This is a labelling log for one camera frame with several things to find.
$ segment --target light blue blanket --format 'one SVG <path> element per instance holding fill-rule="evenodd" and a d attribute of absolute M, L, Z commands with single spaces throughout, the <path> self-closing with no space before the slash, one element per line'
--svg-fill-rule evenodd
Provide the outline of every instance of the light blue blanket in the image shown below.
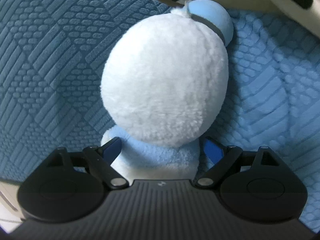
<path fill-rule="evenodd" d="M 114 125 L 100 77 L 154 0 L 0 0 L 0 177 L 23 181 L 58 146 L 99 144 Z M 246 150 L 269 145 L 308 187 L 301 216 L 320 229 L 320 42 L 297 23 L 229 10 L 230 80 L 208 134 Z M 210 164 L 201 157 L 200 172 Z"/>

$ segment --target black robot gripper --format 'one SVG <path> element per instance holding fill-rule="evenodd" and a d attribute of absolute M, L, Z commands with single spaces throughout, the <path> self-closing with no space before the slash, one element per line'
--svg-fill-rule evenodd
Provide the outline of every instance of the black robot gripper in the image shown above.
<path fill-rule="evenodd" d="M 25 217 L 47 223 L 74 221 L 96 210 L 109 192 L 128 188 L 128 181 L 110 166 L 121 146 L 121 139 L 115 137 L 82 152 L 54 150 L 18 190 Z M 214 166 L 193 186 L 214 191 L 236 216 L 278 223 L 301 215 L 306 187 L 269 147 L 243 151 L 206 137 L 202 150 Z"/>

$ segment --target blue blanket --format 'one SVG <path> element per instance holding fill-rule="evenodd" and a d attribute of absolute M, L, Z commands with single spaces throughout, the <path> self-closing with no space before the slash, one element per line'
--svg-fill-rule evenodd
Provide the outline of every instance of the blue blanket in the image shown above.
<path fill-rule="evenodd" d="M 23 181 L 58 146 L 99 144 L 114 125 L 100 99 L 110 50 L 169 7 L 154 0 L 0 0 L 0 177 Z M 301 216 L 320 229 L 320 42 L 284 17 L 229 10 L 230 80 L 208 134 L 272 147 L 308 187 Z M 210 167 L 201 157 L 199 172 Z"/>

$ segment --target plush toy head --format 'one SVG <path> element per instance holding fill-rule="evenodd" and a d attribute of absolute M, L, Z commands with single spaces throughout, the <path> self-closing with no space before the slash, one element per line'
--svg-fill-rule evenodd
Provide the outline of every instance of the plush toy head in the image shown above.
<path fill-rule="evenodd" d="M 228 55 L 212 29 L 173 9 L 132 26 L 105 65 L 101 96 L 139 141 L 180 147 L 213 123 L 225 98 Z"/>

